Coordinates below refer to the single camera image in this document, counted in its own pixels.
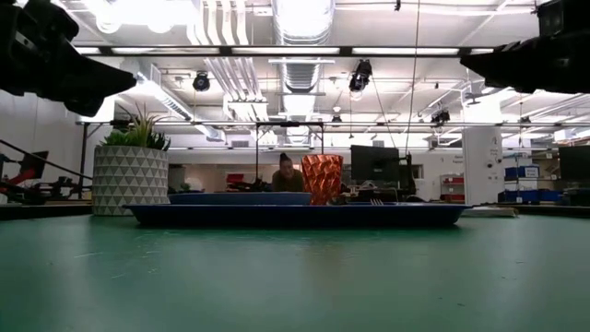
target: black camera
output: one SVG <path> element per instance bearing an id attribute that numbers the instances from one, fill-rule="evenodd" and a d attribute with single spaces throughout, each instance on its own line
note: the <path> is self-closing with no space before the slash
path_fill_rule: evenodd
<path id="1" fill-rule="evenodd" d="M 196 73 L 195 81 L 193 81 L 193 88 L 196 91 L 204 92 L 209 90 L 211 87 L 211 83 L 209 83 L 209 78 L 207 77 L 206 71 L 200 71 Z"/>
<path id="2" fill-rule="evenodd" d="M 50 0 L 29 0 L 23 8 L 0 0 L 0 89 L 16 96 L 32 92 L 94 116 L 104 98 L 135 86 L 131 73 L 80 55 L 70 43 L 78 32 Z"/>
<path id="3" fill-rule="evenodd" d="M 590 93 L 590 1 L 553 0 L 537 8 L 540 36 L 471 54 L 461 64 L 486 79 L 486 86 L 532 93 Z"/>
<path id="4" fill-rule="evenodd" d="M 372 75 L 372 66 L 369 60 L 360 60 L 357 69 L 352 75 L 348 88 L 351 92 L 363 91 L 369 85 L 369 77 Z"/>

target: exposed pipe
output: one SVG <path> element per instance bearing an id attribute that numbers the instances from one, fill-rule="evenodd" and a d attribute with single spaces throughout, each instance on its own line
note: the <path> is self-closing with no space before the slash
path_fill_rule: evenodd
<path id="1" fill-rule="evenodd" d="M 203 3 L 201 0 L 193 0 L 193 8 L 191 11 L 195 17 L 195 22 L 186 27 L 186 36 L 188 40 L 192 45 L 209 45 L 209 39 L 207 38 L 203 24 L 205 15 L 203 11 Z M 225 92 L 226 95 L 235 98 L 235 96 L 231 94 L 227 80 L 225 80 L 219 72 L 218 65 L 214 65 L 214 61 L 217 62 L 217 59 L 211 60 L 210 58 L 205 58 L 203 61 L 205 62 L 205 65 L 209 71 L 213 73 L 213 76 L 217 79 L 217 82 L 221 86 L 221 89 L 223 89 L 223 92 Z"/>
<path id="2" fill-rule="evenodd" d="M 240 45 L 248 45 L 248 35 L 246 33 L 246 1 L 245 0 L 236 0 L 236 33 L 238 35 L 238 42 Z M 258 82 L 258 75 L 254 70 L 254 61 L 252 57 L 249 58 L 241 58 L 242 66 L 244 69 L 244 74 L 246 79 L 250 77 L 249 82 L 252 84 L 252 89 L 254 94 L 256 95 L 256 99 L 258 101 L 262 101 L 264 99 L 262 95 L 262 90 L 260 89 L 260 84 Z"/>
<path id="3" fill-rule="evenodd" d="M 223 10 L 223 27 L 222 27 L 222 32 L 223 32 L 223 39 L 225 40 L 225 43 L 227 43 L 228 45 L 235 45 L 236 41 L 233 39 L 233 33 L 232 33 L 232 28 L 231 28 L 231 3 L 230 0 L 221 0 L 221 7 Z M 238 25 L 236 26 L 236 30 L 240 29 L 240 19 L 238 18 Z M 235 58 L 233 59 L 234 63 L 236 64 L 236 67 L 238 68 L 238 71 L 240 72 L 240 75 L 242 76 L 242 81 L 244 86 L 246 87 L 246 89 L 248 90 L 248 100 L 249 101 L 253 101 L 256 99 L 256 92 L 253 89 L 253 85 L 252 82 L 250 81 L 250 78 L 248 77 L 248 73 L 244 67 L 244 61 L 242 58 Z"/>
<path id="4" fill-rule="evenodd" d="M 209 20 L 207 22 L 207 29 L 206 34 L 209 36 L 211 42 L 214 45 L 221 45 L 221 40 L 218 36 L 218 25 L 217 25 L 217 17 L 218 17 L 218 8 L 217 8 L 217 1 L 216 0 L 206 0 L 208 3 L 209 9 Z M 235 73 L 231 69 L 230 60 L 228 58 L 222 58 L 221 61 L 216 61 L 218 59 L 214 59 L 214 65 L 218 66 L 218 71 L 224 77 L 226 82 L 228 82 L 228 87 L 230 88 L 231 97 L 234 100 L 243 100 L 245 101 L 246 96 L 243 93 L 241 88 L 238 88 L 236 84 L 238 78 L 235 76 Z"/>
<path id="5" fill-rule="evenodd" d="M 273 0 L 273 21 L 277 43 L 281 45 L 324 45 L 332 27 L 335 0 Z M 321 65 L 282 64 L 280 73 L 285 92 L 309 93 L 317 89 Z M 289 115 L 306 115 L 313 112 L 313 95 L 290 95 L 283 98 L 285 112 Z M 287 134 L 297 132 L 292 128 Z"/>

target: orange geometric vase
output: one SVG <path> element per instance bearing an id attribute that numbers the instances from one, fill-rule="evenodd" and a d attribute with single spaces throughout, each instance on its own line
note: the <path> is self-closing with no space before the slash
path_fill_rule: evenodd
<path id="1" fill-rule="evenodd" d="M 308 155 L 303 157 L 305 191 L 312 193 L 312 205 L 325 205 L 340 195 L 340 177 L 344 158 L 336 155 Z"/>

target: red object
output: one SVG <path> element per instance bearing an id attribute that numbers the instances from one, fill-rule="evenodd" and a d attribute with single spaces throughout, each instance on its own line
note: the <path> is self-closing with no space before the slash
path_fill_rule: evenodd
<path id="1" fill-rule="evenodd" d="M 442 200 L 445 202 L 465 202 L 465 195 L 442 195 Z"/>
<path id="2" fill-rule="evenodd" d="M 312 193 L 312 205 L 325 205 L 332 197 L 340 195 L 343 162 L 344 158 L 336 155 L 303 157 L 305 191 Z"/>
<path id="3" fill-rule="evenodd" d="M 24 172 L 22 172 L 21 174 L 15 176 L 14 178 L 6 181 L 7 184 L 13 184 L 13 185 L 18 185 L 18 184 L 22 184 L 23 182 L 30 180 L 30 179 L 34 179 L 35 178 L 35 170 L 26 170 Z M 0 188 L 0 193 L 4 193 L 6 191 L 6 188 Z"/>
<path id="4" fill-rule="evenodd" d="M 225 179 L 225 182 L 227 184 L 236 184 L 236 183 L 243 182 L 243 174 L 239 174 L 239 173 L 228 174 L 228 176 Z"/>
<path id="5" fill-rule="evenodd" d="M 464 184 L 465 178 L 462 177 L 448 177 L 443 181 L 444 184 Z"/>

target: dark equipment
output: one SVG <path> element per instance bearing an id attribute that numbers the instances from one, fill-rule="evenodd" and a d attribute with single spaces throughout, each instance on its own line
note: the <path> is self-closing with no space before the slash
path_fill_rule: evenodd
<path id="1" fill-rule="evenodd" d="M 444 124 L 446 122 L 451 121 L 451 114 L 449 114 L 449 110 L 440 110 L 432 115 L 431 123 L 432 124 Z"/>
<path id="2" fill-rule="evenodd" d="M 532 93 L 589 93 L 590 1 L 553 0 L 537 8 L 540 36 L 501 45 L 493 53 L 465 55 L 461 64 L 486 86 Z"/>
<path id="3" fill-rule="evenodd" d="M 79 27 L 50 0 L 20 8 L 0 0 L 0 89 L 63 102 L 74 113 L 94 116 L 104 98 L 135 86 L 131 73 L 90 60 L 70 43 Z"/>
<path id="4" fill-rule="evenodd" d="M 377 198 L 383 202 L 403 202 L 416 194 L 412 156 L 409 153 L 400 158 L 397 148 L 351 146 L 350 155 L 353 180 L 357 183 L 371 180 L 381 184 L 380 187 L 360 190 L 361 201 Z M 406 165 L 400 165 L 401 160 L 405 160 Z"/>
<path id="5" fill-rule="evenodd" d="M 590 182 L 590 146 L 560 148 L 561 179 Z"/>
<path id="6" fill-rule="evenodd" d="M 357 69 L 352 75 L 348 88 L 351 92 L 363 91 L 369 85 L 369 77 L 372 75 L 372 66 L 369 60 L 360 60 Z"/>
<path id="7" fill-rule="evenodd" d="M 368 180 L 387 183 L 399 181 L 399 150 L 397 148 L 377 148 L 351 146 L 352 179 L 357 184 Z"/>
<path id="8" fill-rule="evenodd" d="M 196 73 L 195 81 L 193 81 L 193 88 L 198 92 L 204 92 L 209 90 L 210 87 L 211 83 L 209 83 L 209 78 L 207 78 L 207 72 L 200 71 Z"/>

